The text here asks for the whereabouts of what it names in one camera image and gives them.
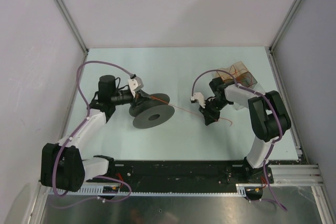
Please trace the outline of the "black cable spool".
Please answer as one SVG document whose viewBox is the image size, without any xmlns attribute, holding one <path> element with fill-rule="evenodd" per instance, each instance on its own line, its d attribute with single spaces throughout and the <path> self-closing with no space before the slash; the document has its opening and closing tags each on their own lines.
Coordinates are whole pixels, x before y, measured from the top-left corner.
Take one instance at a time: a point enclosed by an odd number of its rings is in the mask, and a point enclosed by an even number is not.
<svg viewBox="0 0 336 224">
<path fill-rule="evenodd" d="M 167 94 L 154 93 L 149 99 L 132 105 L 129 114 L 134 117 L 133 126 L 137 129 L 149 129 L 165 123 L 175 113 L 169 102 L 170 97 Z"/>
</svg>

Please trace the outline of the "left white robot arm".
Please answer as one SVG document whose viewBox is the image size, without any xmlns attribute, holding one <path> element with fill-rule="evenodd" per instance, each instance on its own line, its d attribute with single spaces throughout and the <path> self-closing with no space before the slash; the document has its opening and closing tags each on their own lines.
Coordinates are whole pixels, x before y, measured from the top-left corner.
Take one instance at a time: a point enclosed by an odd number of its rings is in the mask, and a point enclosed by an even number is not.
<svg viewBox="0 0 336 224">
<path fill-rule="evenodd" d="M 116 77 L 100 77 L 98 91 L 88 105 L 88 114 L 68 136 L 57 143 L 47 143 L 41 155 L 40 182 L 53 191 L 77 192 L 88 180 L 100 177 L 105 182 L 115 178 L 116 169 L 109 165 L 111 159 L 95 155 L 82 159 L 81 153 L 93 136 L 110 120 L 119 105 L 134 104 L 141 97 L 143 82 L 133 75 L 127 89 L 116 85 Z"/>
</svg>

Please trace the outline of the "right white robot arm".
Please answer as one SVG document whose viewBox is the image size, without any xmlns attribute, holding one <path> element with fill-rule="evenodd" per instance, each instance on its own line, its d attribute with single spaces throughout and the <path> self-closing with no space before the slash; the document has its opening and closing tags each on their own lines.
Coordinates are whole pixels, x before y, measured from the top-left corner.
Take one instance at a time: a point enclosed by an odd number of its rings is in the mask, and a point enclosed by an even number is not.
<svg viewBox="0 0 336 224">
<path fill-rule="evenodd" d="M 238 104 L 249 111 L 255 139 L 251 150 L 243 159 L 242 167 L 227 171 L 228 182 L 258 183 L 267 177 L 268 158 L 274 145 L 291 128 L 291 119 L 277 91 L 261 93 L 234 80 L 223 81 L 220 77 L 209 83 L 213 96 L 207 99 L 196 92 L 191 102 L 199 104 L 205 125 L 217 122 L 220 111 L 227 105 Z"/>
</svg>

